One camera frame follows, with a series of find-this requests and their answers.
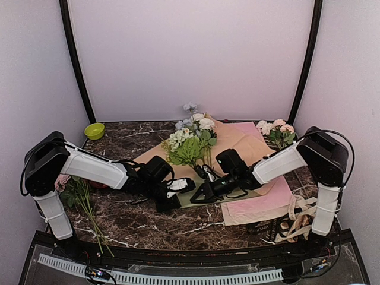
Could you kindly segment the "green hydrangea leaf bunch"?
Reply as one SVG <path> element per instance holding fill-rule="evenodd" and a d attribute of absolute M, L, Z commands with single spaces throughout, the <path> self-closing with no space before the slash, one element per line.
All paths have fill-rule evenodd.
<path fill-rule="evenodd" d="M 169 138 L 161 143 L 161 147 L 170 164 L 195 168 L 198 162 L 205 162 L 208 142 L 190 129 L 184 128 L 170 134 Z"/>

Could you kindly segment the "blue flower stem bunch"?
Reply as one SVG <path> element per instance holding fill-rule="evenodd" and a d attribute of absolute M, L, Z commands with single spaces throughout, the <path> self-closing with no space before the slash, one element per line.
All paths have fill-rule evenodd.
<path fill-rule="evenodd" d="M 183 110 L 187 113 L 188 118 L 175 123 L 175 130 L 187 128 L 193 132 L 196 136 L 201 136 L 201 120 L 206 116 L 203 113 L 198 112 L 198 105 L 193 102 L 189 102 L 183 105 Z"/>

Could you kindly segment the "white rose stem bunch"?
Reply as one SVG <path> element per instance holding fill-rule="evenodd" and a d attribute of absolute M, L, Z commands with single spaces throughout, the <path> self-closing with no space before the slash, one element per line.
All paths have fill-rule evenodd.
<path fill-rule="evenodd" d="M 194 131 L 202 141 L 205 141 L 204 161 L 211 166 L 211 149 L 217 143 L 216 123 L 210 115 L 206 113 L 194 113 L 191 116 Z"/>

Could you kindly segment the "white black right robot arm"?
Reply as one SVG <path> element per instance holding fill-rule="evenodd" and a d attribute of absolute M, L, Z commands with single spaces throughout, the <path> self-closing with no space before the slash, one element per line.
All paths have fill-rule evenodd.
<path fill-rule="evenodd" d="M 315 258 L 326 247 L 323 236 L 329 234 L 334 217 L 341 203 L 341 193 L 352 173 L 347 170 L 349 158 L 354 152 L 333 138 L 334 131 L 311 127 L 304 136 L 292 145 L 277 151 L 251 167 L 242 160 L 234 149 L 217 155 L 224 176 L 213 171 L 198 169 L 204 183 L 190 199 L 193 204 L 212 204 L 239 188 L 243 191 L 256 190 L 272 180 L 301 167 L 307 167 L 318 186 L 315 218 L 311 225 L 313 235 L 303 245 L 303 253 Z"/>

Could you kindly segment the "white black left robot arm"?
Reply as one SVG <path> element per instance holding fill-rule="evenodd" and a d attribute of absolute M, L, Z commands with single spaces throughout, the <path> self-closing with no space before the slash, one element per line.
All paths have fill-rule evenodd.
<path fill-rule="evenodd" d="M 24 196 L 33 197 L 54 237 L 61 240 L 61 250 L 71 259 L 80 258 L 84 247 L 73 237 L 74 228 L 55 186 L 62 175 L 83 178 L 112 189 L 136 190 L 157 201 L 171 199 L 175 192 L 188 186 L 184 178 L 173 177 L 172 167 L 159 156 L 147 163 L 110 160 L 78 148 L 61 132 L 52 132 L 25 155 L 20 191 Z"/>

